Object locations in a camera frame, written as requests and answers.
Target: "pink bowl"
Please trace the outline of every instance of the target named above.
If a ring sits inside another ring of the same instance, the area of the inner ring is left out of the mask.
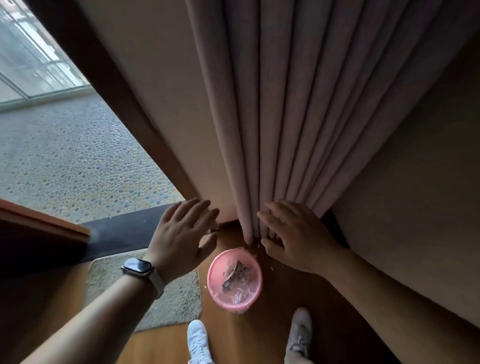
[[[248,297],[243,302],[234,304],[231,302],[231,297],[229,301],[229,297],[222,292],[222,283],[225,281],[223,273],[227,270],[227,265],[237,260],[250,268],[252,276],[248,283],[250,289]],[[241,248],[226,250],[217,255],[210,265],[207,275],[208,291],[215,303],[227,311],[237,314],[244,313],[255,302],[262,290],[262,282],[262,270],[257,260],[252,254]]]

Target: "shoe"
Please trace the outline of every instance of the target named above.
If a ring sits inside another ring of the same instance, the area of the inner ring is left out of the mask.
[[[213,364],[208,348],[207,330],[200,320],[193,320],[188,325],[187,343],[191,357],[189,364]]]
[[[287,351],[299,352],[308,358],[312,341],[312,318],[306,308],[297,308],[292,318],[292,327],[287,341]]]

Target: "window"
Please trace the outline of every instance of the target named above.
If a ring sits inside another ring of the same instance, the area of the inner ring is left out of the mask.
[[[0,104],[89,85],[21,0],[0,0]]]

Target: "curtain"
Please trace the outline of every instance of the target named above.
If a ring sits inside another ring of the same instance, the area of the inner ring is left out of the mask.
[[[186,0],[245,240],[321,216],[480,26],[475,0]]]

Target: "hand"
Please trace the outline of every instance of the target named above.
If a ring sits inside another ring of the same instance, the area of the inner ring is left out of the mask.
[[[325,276],[329,263],[344,251],[320,219],[305,205],[289,201],[267,202],[272,214],[257,213],[283,242],[283,247],[262,239],[269,256],[303,272]]]
[[[164,212],[144,260],[152,263],[165,284],[191,272],[216,248],[216,233],[204,245],[200,239],[218,216],[218,208],[200,216],[210,205],[198,198],[178,202]]]

